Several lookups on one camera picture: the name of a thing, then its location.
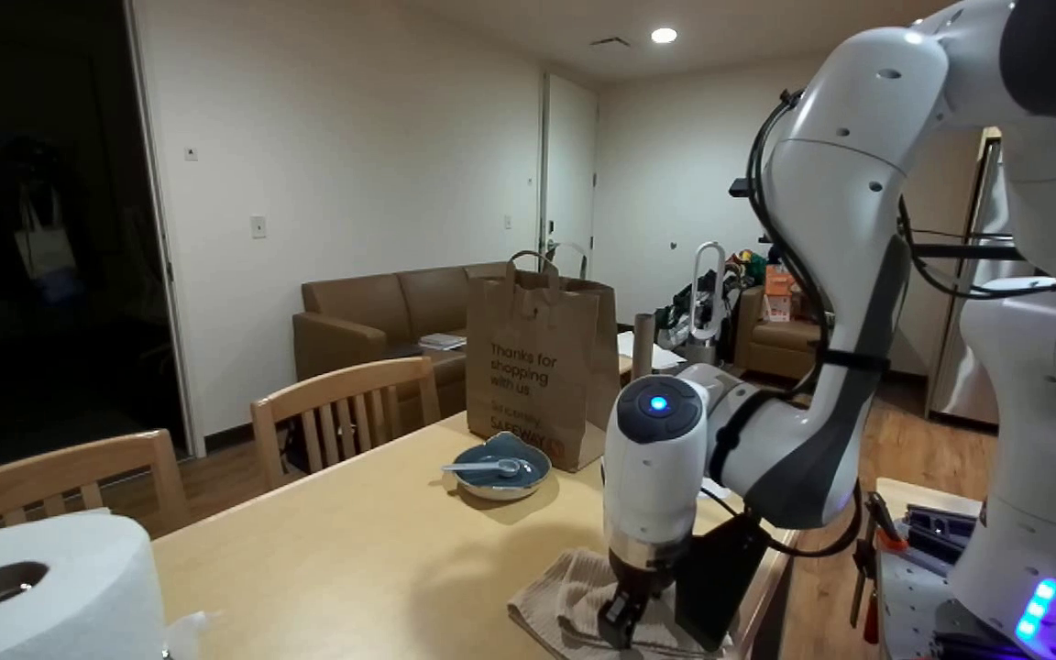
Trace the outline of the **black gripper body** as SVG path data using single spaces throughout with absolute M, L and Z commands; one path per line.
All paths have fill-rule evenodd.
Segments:
M 676 604 L 685 544 L 609 544 L 611 598 L 597 609 L 597 633 L 611 648 L 632 648 L 635 632 L 653 601 Z

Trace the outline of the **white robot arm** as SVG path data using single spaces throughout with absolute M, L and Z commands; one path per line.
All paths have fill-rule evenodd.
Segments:
M 946 588 L 1010 647 L 1056 660 L 1056 0 L 954 0 L 846 37 L 764 126 L 749 194 L 830 311 L 808 406 L 692 362 L 619 389 L 605 433 L 625 648 L 658 598 L 719 647 L 770 529 L 820 529 L 856 496 L 868 396 L 908 271 L 899 234 L 912 149 L 941 126 L 994 126 L 1022 279 L 968 296 L 960 333 L 998 396 L 998 467 Z

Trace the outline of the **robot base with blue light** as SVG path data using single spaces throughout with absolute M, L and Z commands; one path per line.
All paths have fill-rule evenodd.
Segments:
M 998 463 L 949 594 L 1033 660 L 1056 660 L 1056 292 L 974 301 L 960 333 L 998 401 Z

